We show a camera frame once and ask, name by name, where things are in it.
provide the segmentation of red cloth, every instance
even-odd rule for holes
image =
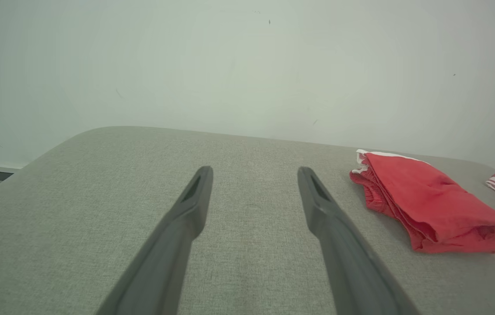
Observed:
[[[359,150],[366,205],[399,220],[415,251],[495,253],[495,210],[428,163]]]

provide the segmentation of gray fabric surface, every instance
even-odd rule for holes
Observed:
[[[427,255],[365,207],[354,148],[147,127],[95,129],[0,185],[0,314],[93,314],[198,167],[211,165],[207,225],[179,313],[333,314],[296,174],[313,168],[425,315],[495,314],[495,255]],[[485,165],[413,156],[495,209]]]

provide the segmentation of wall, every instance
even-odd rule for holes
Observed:
[[[495,0],[0,1],[0,165],[113,125],[495,167]]]

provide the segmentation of white wall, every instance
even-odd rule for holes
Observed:
[[[0,165],[113,125],[495,167],[495,0],[0,1]]]

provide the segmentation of folded red garment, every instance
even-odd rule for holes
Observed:
[[[364,186],[366,205],[399,220],[411,246],[425,253],[495,253],[495,210],[430,164],[358,150],[351,179]]]

